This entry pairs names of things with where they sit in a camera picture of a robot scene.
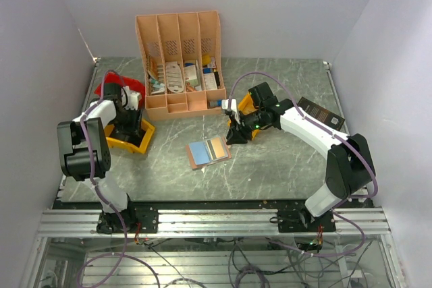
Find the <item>card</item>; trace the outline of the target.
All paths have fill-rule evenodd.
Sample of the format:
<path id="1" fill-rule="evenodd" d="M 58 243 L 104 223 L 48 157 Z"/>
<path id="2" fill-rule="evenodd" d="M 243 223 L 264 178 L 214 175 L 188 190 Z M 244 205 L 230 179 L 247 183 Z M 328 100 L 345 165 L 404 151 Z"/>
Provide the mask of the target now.
<path id="1" fill-rule="evenodd" d="M 223 138 L 211 138 L 207 140 L 206 143 L 211 161 L 218 161 L 220 159 L 228 157 L 227 148 L 225 146 Z"/>

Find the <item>pink leather card holder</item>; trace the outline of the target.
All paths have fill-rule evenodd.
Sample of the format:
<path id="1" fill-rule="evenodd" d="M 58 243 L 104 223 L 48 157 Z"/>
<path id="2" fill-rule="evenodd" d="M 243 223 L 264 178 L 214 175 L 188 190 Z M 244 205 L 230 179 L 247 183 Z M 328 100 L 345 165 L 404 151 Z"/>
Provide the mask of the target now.
<path id="1" fill-rule="evenodd" d="M 226 161 L 228 159 L 231 159 L 232 155 L 230 153 L 230 150 L 225 142 L 225 139 L 223 138 L 223 141 L 225 142 L 225 146 L 227 148 L 228 157 L 224 159 L 220 159 L 218 161 L 211 161 L 209 156 L 209 151 L 207 148 L 207 140 L 203 140 L 200 142 L 192 142 L 189 143 L 186 146 L 186 153 L 188 156 L 188 160 L 190 163 L 190 167 L 192 170 L 202 169 L 209 165 L 213 165 L 215 163 L 220 163 L 223 161 Z"/>

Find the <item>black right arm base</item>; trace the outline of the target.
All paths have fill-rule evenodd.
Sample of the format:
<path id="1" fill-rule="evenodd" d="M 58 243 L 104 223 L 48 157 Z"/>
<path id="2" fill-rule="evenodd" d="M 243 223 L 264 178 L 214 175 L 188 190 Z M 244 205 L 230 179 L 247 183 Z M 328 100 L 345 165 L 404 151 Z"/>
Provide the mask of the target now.
<path id="1" fill-rule="evenodd" d="M 278 210 L 269 222 L 276 224 L 280 233 L 327 233 L 336 230 L 331 212 L 326 212 L 321 217 L 313 217 L 305 209 Z"/>

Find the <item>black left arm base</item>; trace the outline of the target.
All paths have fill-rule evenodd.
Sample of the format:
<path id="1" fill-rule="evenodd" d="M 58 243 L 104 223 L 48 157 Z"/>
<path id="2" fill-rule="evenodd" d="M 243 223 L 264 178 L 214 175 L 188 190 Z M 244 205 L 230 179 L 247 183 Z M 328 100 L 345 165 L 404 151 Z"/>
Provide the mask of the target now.
<path id="1" fill-rule="evenodd" d="M 150 205 L 128 202 L 127 209 L 120 212 L 128 233 L 156 233 L 159 213 Z M 99 234 L 123 233 L 122 222 L 115 212 L 99 215 L 96 232 Z"/>

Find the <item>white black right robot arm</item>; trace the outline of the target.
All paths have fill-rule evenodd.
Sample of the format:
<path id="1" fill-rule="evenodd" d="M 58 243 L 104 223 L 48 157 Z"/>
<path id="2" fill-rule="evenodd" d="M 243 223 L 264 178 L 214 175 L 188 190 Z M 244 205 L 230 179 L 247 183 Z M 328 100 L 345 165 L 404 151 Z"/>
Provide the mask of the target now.
<path id="1" fill-rule="evenodd" d="M 274 127 L 300 138 L 326 160 L 325 183 L 305 201 L 305 210 L 298 213 L 302 229 L 314 230 L 321 224 L 323 214 L 376 180 L 364 136 L 339 132 L 310 116 L 292 100 L 278 100 L 266 82 L 248 92 L 255 108 L 251 113 L 239 111 L 232 98 L 221 102 L 230 119 L 228 145 L 246 144 L 254 131 Z"/>

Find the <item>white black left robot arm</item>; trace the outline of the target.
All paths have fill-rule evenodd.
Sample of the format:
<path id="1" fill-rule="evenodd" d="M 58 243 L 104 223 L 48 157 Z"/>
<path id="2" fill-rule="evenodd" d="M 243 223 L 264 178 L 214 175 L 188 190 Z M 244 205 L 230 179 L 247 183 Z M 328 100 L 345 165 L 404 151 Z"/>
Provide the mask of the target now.
<path id="1" fill-rule="evenodd" d="M 67 177 L 83 181 L 102 204 L 103 211 L 115 213 L 113 223 L 120 231 L 130 232 L 138 222 L 135 212 L 128 209 L 128 195 L 109 174 L 111 153 L 105 128 L 116 140 L 140 145 L 141 93 L 129 86 L 108 83 L 101 88 L 101 97 L 89 104 L 81 115 L 57 126 L 61 170 Z"/>

